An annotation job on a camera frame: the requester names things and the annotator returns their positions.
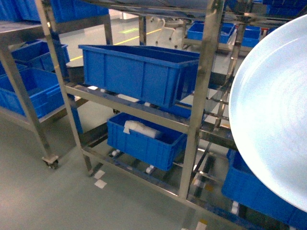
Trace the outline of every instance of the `metal shelf bar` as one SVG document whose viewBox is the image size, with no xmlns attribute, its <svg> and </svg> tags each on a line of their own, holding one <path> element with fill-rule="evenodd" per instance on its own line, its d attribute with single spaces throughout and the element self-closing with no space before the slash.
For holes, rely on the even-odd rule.
<svg viewBox="0 0 307 230">
<path fill-rule="evenodd" d="M 66 85 L 66 92 L 182 133 L 188 132 L 189 121 L 187 119 L 147 107 L 143 104 L 133 103 L 104 92 L 90 90 L 87 87 L 71 83 Z"/>
<path fill-rule="evenodd" d="M 196 45 L 196 46 L 200 46 L 201 45 L 201 41 L 199 40 L 194 40 L 194 39 L 189 39 L 189 38 L 183 38 L 182 39 L 182 45 Z M 234 46 L 233 45 L 229 45 L 229 44 L 224 44 L 224 43 L 219 43 L 217 50 L 220 51 L 233 51 Z M 251 47 L 247 47 L 247 46 L 242 46 L 240 49 L 240 52 L 242 53 L 249 53 L 253 48 Z"/>
</svg>

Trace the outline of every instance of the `plastic storage crate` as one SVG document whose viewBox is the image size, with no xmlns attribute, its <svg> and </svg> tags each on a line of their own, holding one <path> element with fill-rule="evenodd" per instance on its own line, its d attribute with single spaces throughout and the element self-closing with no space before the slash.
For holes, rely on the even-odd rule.
<svg viewBox="0 0 307 230">
<path fill-rule="evenodd" d="M 307 0 L 263 0 L 263 4 L 275 8 L 302 9 L 307 5 Z"/>
<path fill-rule="evenodd" d="M 138 46 L 79 46 L 85 84 L 170 107 L 195 88 L 199 58 Z"/>
<path fill-rule="evenodd" d="M 222 187 L 224 196 L 285 224 L 307 230 L 307 213 L 268 189 L 245 164 L 239 152 L 228 152 L 229 171 Z"/>
<path fill-rule="evenodd" d="M 231 23 L 223 23 L 220 43 L 228 43 L 230 36 L 235 31 L 236 26 Z M 194 23 L 188 30 L 188 38 L 193 40 L 202 40 L 204 24 L 203 23 Z"/>
<path fill-rule="evenodd" d="M 0 21 L 21 21 L 21 15 L 14 1 L 0 0 Z"/>
<path fill-rule="evenodd" d="M 257 26 L 247 26 L 244 32 L 242 46 L 255 47 L 261 36 L 261 28 Z"/>
<path fill-rule="evenodd" d="M 19 71 L 27 68 L 27 66 L 20 65 L 20 64 L 16 64 L 16 66 Z M 3 77 L 4 75 L 6 75 L 6 72 L 5 72 L 3 65 L 0 63 L 0 77 Z"/>
<path fill-rule="evenodd" d="M 267 7 L 267 14 L 273 15 L 296 16 L 300 11 L 300 9 L 275 8 L 273 6 Z"/>
<path fill-rule="evenodd" d="M 64 104 L 55 73 L 40 69 L 20 71 L 25 88 L 41 118 Z M 7 76 L 0 78 L 0 106 L 24 115 L 24 111 Z"/>
<path fill-rule="evenodd" d="M 40 21 L 35 0 L 15 0 L 24 20 Z M 108 14 L 108 9 L 81 0 L 51 0 L 57 23 Z"/>
<path fill-rule="evenodd" d="M 70 61 L 67 51 L 67 45 L 62 45 L 65 63 Z M 38 41 L 28 46 L 21 47 L 12 52 L 13 58 L 17 63 L 28 66 L 30 68 L 43 69 L 53 71 L 54 66 L 47 42 Z"/>
<path fill-rule="evenodd" d="M 154 139 L 133 130 L 126 134 L 123 131 L 127 120 L 142 122 L 161 131 L 163 135 L 160 139 Z M 110 118 L 107 126 L 108 145 L 164 171 L 170 170 L 174 158 L 185 148 L 187 142 L 186 134 L 125 113 Z"/>
</svg>

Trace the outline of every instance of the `crate rim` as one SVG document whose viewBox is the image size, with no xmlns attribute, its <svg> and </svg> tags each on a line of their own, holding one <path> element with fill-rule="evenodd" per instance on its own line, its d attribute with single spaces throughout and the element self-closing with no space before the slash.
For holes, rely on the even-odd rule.
<svg viewBox="0 0 307 230">
<path fill-rule="evenodd" d="M 116 55 L 117 57 L 120 56 L 120 57 L 124 57 L 128 59 L 145 61 L 145 62 L 156 64 L 159 66 L 171 67 L 171 68 L 176 68 L 176 69 L 179 69 L 181 67 L 193 66 L 195 65 L 195 63 L 199 62 L 199 59 L 195 58 L 195 60 L 174 63 L 174 62 L 159 60 L 159 59 L 155 59 L 151 57 L 144 57 L 144 56 L 139 56 L 135 54 L 127 54 L 127 53 L 119 52 L 115 50 L 103 49 L 104 46 L 112 46 L 112 45 L 78 45 L 78 48 L 82 49 L 83 51 L 86 50 L 86 51 L 92 51 L 92 52 L 96 52 L 100 54 L 108 54 L 108 55 L 113 55 L 113 56 Z"/>
</svg>

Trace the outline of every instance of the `tape on floor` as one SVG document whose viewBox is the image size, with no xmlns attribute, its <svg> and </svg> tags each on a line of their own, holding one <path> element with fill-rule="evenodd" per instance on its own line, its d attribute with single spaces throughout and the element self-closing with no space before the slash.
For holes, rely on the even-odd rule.
<svg viewBox="0 0 307 230">
<path fill-rule="evenodd" d="M 195 230 L 206 230 L 208 221 L 200 219 Z"/>
<path fill-rule="evenodd" d="M 104 174 L 105 174 L 104 171 L 99 170 L 98 172 L 96 172 L 94 178 L 98 180 L 98 179 L 100 179 Z"/>
<path fill-rule="evenodd" d="M 98 188 L 103 189 L 103 188 L 106 186 L 106 182 L 104 182 L 104 181 L 102 181 L 102 180 L 98 180 L 98 181 L 96 181 L 95 185 L 96 185 Z"/>
</svg>

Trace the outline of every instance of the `stainless steel shelf rack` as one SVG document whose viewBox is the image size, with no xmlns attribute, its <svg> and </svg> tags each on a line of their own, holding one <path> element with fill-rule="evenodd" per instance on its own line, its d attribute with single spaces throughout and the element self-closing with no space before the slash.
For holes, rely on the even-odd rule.
<svg viewBox="0 0 307 230">
<path fill-rule="evenodd" d="M 56 74 L 60 83 L 65 105 L 67 107 L 68 116 L 70 119 L 73 134 L 77 143 L 77 147 L 80 153 L 85 159 L 87 170 L 90 174 L 94 173 L 95 168 L 91 164 L 91 158 L 96 159 L 100 164 L 106 164 L 119 170 L 126 175 L 139 180 L 147 186 L 155 189 L 162 194 L 165 194 L 191 208 L 202 211 L 206 216 L 216 221 L 224 223 L 225 225 L 234 229 L 262 229 L 254 226 L 248 221 L 240 218 L 230 212 L 227 212 L 221 208 L 213 207 L 208 202 L 205 202 L 189 192 L 190 185 L 196 174 L 205 178 L 215 179 L 208 174 L 208 171 L 204 170 L 200 172 L 199 168 L 202 163 L 209 166 L 209 156 L 216 156 L 210 153 L 211 143 L 218 144 L 227 148 L 236 149 L 236 145 L 232 138 L 231 130 L 221 126 L 221 120 L 226 119 L 223 117 L 229 96 L 231 83 L 233 80 L 233 74 L 235 71 L 238 55 L 241 49 L 241 43 L 247 24 L 266 24 L 266 25 L 279 25 L 283 24 L 292 18 L 284 18 L 279 16 L 257 15 L 250 13 L 252 6 L 251 0 L 238 0 L 238 4 L 244 6 L 244 11 L 240 12 L 224 12 L 224 0 L 209 0 L 208 7 L 206 9 L 183 9 L 174 7 L 148 7 L 132 4 L 122 3 L 102 3 L 99 0 L 85 0 L 89 3 L 94 3 L 100 6 L 121 10 L 124 12 L 130 12 L 139 15 L 140 26 L 140 45 L 146 45 L 146 15 L 155 15 L 154 9 L 163 10 L 164 12 L 183 12 L 172 14 L 171 17 L 191 18 L 193 13 L 202 13 L 206 15 L 205 23 L 206 28 L 203 33 L 203 40 L 201 42 L 201 56 L 199 62 L 199 70 L 196 80 L 195 93 L 193 98 L 193 105 L 191 109 L 190 120 L 171 115 L 169 113 L 161 112 L 156 108 L 146 107 L 144 105 L 133 103 L 131 101 L 117 97 L 112 92 L 101 92 L 99 90 L 91 90 L 86 85 L 74 84 L 66 82 L 67 73 L 61 71 L 59 68 L 60 52 L 57 52 L 56 46 L 59 43 L 59 37 L 57 36 L 54 28 L 48 27 L 48 24 L 52 24 L 50 20 L 52 18 L 48 15 L 48 9 L 42 4 L 42 0 L 35 0 L 41 18 L 44 34 L 46 36 L 50 52 L 53 57 L 54 65 L 56 68 Z M 233 22 L 236 22 L 239 27 L 236 34 L 236 42 L 232 49 L 232 55 L 230 65 L 226 75 L 212 73 L 213 61 L 217 50 L 217 41 L 220 33 L 220 25 L 225 15 L 233 16 Z M 217 93 L 208 97 L 208 86 L 210 78 L 214 76 L 223 79 L 222 84 L 216 86 Z M 174 163 L 174 167 L 160 176 L 155 173 L 147 174 L 142 162 L 139 160 L 123 160 L 121 159 L 121 153 L 118 156 L 112 156 L 112 148 L 108 147 L 105 143 L 107 140 L 107 126 L 106 123 L 86 132 L 82 133 L 80 129 L 80 121 L 74 116 L 73 110 L 73 95 L 79 96 L 86 100 L 102 104 L 119 110 L 121 112 L 128 113 L 130 115 L 143 118 L 145 120 L 157 123 L 159 125 L 168 127 L 170 129 L 186 133 L 188 135 L 188 142 L 185 153 L 179 157 L 179 160 Z M 219 104 L 217 114 L 211 113 L 212 109 Z M 215 124 L 203 122 L 203 115 L 211 115 L 215 118 Z M 209 141 L 209 145 L 206 150 L 201 150 L 203 155 L 201 160 L 195 165 L 196 153 L 199 151 L 199 140 L 204 139 Z M 175 175 L 179 175 L 180 183 L 176 185 L 170 185 L 170 174 L 175 172 Z"/>
<path fill-rule="evenodd" d="M 52 22 L 52 27 L 58 34 L 67 33 L 74 30 L 84 29 L 96 25 L 105 25 L 106 39 L 112 42 L 111 25 L 109 15 L 82 19 L 67 23 Z M 58 155 L 53 153 L 44 133 L 44 126 L 50 124 L 67 114 L 66 107 L 62 106 L 46 116 L 38 119 L 32 102 L 28 96 L 26 88 L 22 82 L 15 61 L 9 51 L 8 46 L 15 45 L 45 37 L 43 27 L 38 23 L 31 22 L 0 22 L 0 60 L 9 77 L 9 80 L 18 96 L 26 116 L 22 116 L 10 110 L 0 107 L 0 116 L 32 131 L 37 139 L 42 154 L 43 161 L 51 168 L 58 167 Z M 80 99 L 75 102 L 76 106 L 85 103 L 86 100 Z"/>
</svg>

